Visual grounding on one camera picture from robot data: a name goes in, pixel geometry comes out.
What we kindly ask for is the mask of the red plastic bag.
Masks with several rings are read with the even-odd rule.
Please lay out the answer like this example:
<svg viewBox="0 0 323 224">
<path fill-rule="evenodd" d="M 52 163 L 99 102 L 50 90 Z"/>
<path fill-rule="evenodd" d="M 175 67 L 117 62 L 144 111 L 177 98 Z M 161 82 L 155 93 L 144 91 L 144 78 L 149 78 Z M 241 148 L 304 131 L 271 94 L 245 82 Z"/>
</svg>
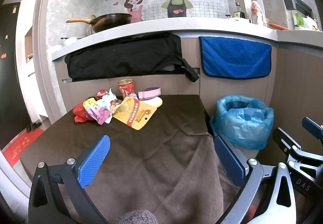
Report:
<svg viewBox="0 0 323 224">
<path fill-rule="evenodd" d="M 87 121 L 94 121 L 94 119 L 84 109 L 82 102 L 73 108 L 73 114 L 74 114 L 74 121 L 77 124 L 87 122 Z"/>
</svg>

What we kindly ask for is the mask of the red drink can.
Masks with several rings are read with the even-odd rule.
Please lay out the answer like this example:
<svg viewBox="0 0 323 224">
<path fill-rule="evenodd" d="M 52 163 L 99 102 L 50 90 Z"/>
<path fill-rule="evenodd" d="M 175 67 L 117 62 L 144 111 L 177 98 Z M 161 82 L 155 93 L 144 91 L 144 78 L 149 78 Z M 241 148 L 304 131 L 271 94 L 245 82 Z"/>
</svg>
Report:
<svg viewBox="0 0 323 224">
<path fill-rule="evenodd" d="M 100 90 L 96 93 L 95 99 L 96 100 L 102 99 L 108 93 L 109 92 L 107 90 Z"/>
</svg>

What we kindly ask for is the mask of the yellow snack pouch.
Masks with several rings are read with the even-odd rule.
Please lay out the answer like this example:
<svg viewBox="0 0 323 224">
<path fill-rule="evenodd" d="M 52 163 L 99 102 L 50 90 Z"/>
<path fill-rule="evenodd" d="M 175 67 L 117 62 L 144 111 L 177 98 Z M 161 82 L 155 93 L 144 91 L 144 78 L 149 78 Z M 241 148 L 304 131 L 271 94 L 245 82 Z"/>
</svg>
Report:
<svg viewBox="0 0 323 224">
<path fill-rule="evenodd" d="M 129 127 L 140 130 L 156 112 L 157 108 L 132 97 L 126 97 L 113 117 Z"/>
</svg>

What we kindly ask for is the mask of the white yellow round scrubber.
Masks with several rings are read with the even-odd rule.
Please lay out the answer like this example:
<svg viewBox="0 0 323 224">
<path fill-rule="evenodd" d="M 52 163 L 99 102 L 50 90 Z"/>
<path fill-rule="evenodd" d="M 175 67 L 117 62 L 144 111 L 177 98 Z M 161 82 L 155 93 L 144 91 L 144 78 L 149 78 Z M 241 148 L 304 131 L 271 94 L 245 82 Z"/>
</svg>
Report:
<svg viewBox="0 0 323 224">
<path fill-rule="evenodd" d="M 142 102 L 156 108 L 160 107 L 163 104 L 163 100 L 160 97 L 142 100 Z"/>
</svg>

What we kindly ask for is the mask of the red paper cup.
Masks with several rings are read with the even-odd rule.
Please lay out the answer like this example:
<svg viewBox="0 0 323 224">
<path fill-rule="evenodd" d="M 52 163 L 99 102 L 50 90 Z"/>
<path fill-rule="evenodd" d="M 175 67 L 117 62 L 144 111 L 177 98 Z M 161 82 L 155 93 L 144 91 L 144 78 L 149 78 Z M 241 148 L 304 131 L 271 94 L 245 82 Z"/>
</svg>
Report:
<svg viewBox="0 0 323 224">
<path fill-rule="evenodd" d="M 134 93 L 134 81 L 132 79 L 123 79 L 118 82 L 118 88 L 121 92 L 121 96 L 126 98 L 130 94 Z"/>
</svg>

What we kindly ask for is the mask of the red gold snack wrapper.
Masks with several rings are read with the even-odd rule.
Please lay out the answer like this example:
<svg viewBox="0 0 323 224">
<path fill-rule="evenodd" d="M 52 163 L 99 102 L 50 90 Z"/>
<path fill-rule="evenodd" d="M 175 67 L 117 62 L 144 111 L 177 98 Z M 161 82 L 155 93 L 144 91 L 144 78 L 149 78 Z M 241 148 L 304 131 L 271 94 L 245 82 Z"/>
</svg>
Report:
<svg viewBox="0 0 323 224">
<path fill-rule="evenodd" d="M 87 112 L 94 112 L 98 107 L 97 102 L 93 97 L 85 100 L 82 105 Z"/>
</svg>

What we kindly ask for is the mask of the silver wrapper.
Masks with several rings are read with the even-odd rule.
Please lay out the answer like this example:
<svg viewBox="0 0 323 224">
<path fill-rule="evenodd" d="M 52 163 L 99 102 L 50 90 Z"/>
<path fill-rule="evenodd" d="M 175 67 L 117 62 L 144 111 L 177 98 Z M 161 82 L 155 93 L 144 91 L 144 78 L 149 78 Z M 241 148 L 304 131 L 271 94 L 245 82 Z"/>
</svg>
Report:
<svg viewBox="0 0 323 224">
<path fill-rule="evenodd" d="M 117 109 L 120 107 L 122 101 L 117 99 L 116 95 L 109 89 L 109 92 L 103 95 L 102 99 L 103 105 L 112 113 L 114 114 Z"/>
</svg>

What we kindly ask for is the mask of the red floor mat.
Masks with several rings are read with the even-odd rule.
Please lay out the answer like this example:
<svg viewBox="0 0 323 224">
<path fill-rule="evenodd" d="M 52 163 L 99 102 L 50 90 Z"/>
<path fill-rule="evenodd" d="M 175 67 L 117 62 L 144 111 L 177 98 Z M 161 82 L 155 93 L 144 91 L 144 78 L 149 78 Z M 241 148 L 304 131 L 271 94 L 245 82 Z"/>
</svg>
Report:
<svg viewBox="0 0 323 224">
<path fill-rule="evenodd" d="M 42 133 L 43 130 L 37 128 L 29 133 L 27 133 L 27 131 L 24 131 L 17 137 L 15 137 L 2 150 L 2 154 L 7 162 L 13 167 L 18 162 L 20 155 L 25 151 L 25 149 L 29 147 Z"/>
</svg>

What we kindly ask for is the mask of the black slippers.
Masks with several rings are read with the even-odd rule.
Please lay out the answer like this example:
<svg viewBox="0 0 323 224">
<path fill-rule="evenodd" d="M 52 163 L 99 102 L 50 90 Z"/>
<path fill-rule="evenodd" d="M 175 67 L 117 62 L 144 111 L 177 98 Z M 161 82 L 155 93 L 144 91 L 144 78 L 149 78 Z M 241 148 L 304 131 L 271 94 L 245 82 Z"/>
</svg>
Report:
<svg viewBox="0 0 323 224">
<path fill-rule="evenodd" d="M 30 132 L 33 132 L 35 131 L 37 128 L 39 128 L 40 126 L 42 125 L 41 122 L 33 122 L 31 124 L 29 124 L 26 128 L 26 132 L 27 133 L 30 133 Z"/>
</svg>

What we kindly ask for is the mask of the black refrigerator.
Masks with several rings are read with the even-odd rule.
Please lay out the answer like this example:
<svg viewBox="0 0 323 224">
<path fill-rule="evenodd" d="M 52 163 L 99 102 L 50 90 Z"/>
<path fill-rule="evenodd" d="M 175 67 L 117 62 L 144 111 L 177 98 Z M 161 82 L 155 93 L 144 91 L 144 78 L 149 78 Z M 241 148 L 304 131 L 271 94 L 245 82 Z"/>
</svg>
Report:
<svg viewBox="0 0 323 224">
<path fill-rule="evenodd" d="M 4 149 L 31 123 L 19 84 L 15 35 L 20 2 L 1 6 L 0 142 Z"/>
</svg>

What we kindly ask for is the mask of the blue hanging towel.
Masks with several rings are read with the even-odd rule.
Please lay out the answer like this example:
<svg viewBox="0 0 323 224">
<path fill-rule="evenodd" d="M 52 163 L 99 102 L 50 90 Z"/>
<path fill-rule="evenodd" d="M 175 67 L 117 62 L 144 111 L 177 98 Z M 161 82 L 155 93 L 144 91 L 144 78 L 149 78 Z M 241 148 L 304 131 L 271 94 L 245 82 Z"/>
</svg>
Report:
<svg viewBox="0 0 323 224">
<path fill-rule="evenodd" d="M 269 76 L 272 47 L 269 44 L 225 37 L 199 37 L 201 67 L 213 78 L 248 80 Z"/>
</svg>

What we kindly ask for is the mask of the green vegetable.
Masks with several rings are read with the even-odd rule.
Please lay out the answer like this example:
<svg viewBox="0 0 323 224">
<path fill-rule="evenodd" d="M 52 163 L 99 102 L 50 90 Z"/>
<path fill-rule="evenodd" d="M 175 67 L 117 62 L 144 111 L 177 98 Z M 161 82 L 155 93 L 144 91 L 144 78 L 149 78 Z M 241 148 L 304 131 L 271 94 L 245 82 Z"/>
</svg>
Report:
<svg viewBox="0 0 323 224">
<path fill-rule="evenodd" d="M 294 23 L 296 27 L 304 27 L 304 20 L 298 12 L 294 14 Z"/>
</svg>

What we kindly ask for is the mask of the red white packet on counter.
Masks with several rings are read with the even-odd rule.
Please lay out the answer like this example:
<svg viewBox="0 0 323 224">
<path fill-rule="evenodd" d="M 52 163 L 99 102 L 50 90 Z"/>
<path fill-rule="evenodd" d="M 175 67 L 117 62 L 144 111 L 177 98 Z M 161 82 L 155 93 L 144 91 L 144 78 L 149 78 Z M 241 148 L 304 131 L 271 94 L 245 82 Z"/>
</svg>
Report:
<svg viewBox="0 0 323 224">
<path fill-rule="evenodd" d="M 267 26 L 267 20 L 257 0 L 251 0 L 251 20 L 253 24 Z"/>
</svg>

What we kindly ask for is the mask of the dark sauce bottle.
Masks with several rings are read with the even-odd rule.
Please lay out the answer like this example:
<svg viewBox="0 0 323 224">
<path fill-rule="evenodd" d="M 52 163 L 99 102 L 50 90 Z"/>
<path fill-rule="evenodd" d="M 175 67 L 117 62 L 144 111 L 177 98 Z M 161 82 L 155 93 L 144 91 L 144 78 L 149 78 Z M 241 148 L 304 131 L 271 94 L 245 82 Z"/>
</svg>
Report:
<svg viewBox="0 0 323 224">
<path fill-rule="evenodd" d="M 242 11 L 240 3 L 236 2 L 235 6 L 236 6 L 236 10 L 234 12 L 234 17 L 235 18 L 243 18 L 243 19 L 245 19 L 245 13 Z"/>
</svg>

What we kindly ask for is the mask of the black wall rack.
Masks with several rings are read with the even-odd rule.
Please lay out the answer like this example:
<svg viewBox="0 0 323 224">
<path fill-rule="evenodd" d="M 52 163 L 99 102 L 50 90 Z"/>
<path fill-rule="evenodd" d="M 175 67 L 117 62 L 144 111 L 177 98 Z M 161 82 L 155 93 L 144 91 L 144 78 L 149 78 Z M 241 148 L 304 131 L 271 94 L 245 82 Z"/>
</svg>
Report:
<svg viewBox="0 0 323 224">
<path fill-rule="evenodd" d="M 306 17 L 313 18 L 312 9 L 302 0 L 284 0 L 284 3 L 287 10 L 297 10 Z"/>
</svg>

